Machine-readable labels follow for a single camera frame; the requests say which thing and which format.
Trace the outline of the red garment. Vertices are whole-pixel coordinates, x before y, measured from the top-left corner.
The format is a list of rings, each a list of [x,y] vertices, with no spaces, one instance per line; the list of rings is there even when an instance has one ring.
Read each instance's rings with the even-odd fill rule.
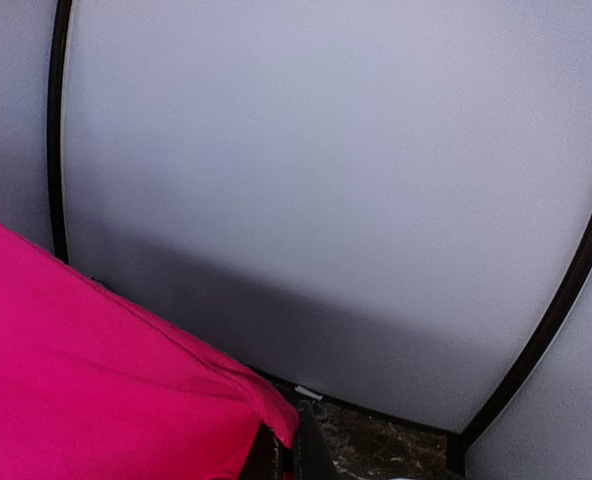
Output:
[[[235,479],[296,410],[263,378],[0,224],[0,479]]]

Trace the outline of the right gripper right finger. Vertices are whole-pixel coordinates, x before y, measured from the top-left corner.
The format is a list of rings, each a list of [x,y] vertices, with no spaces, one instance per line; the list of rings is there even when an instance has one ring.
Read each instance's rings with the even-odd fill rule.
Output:
[[[300,401],[296,410],[300,426],[294,437],[293,475],[297,480],[337,480],[338,473],[325,444],[310,402]]]

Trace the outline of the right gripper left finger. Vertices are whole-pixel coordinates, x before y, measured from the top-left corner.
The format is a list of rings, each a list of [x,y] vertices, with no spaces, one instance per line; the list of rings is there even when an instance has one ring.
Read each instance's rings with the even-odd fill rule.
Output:
[[[243,480],[293,479],[292,451],[261,424],[243,466]]]

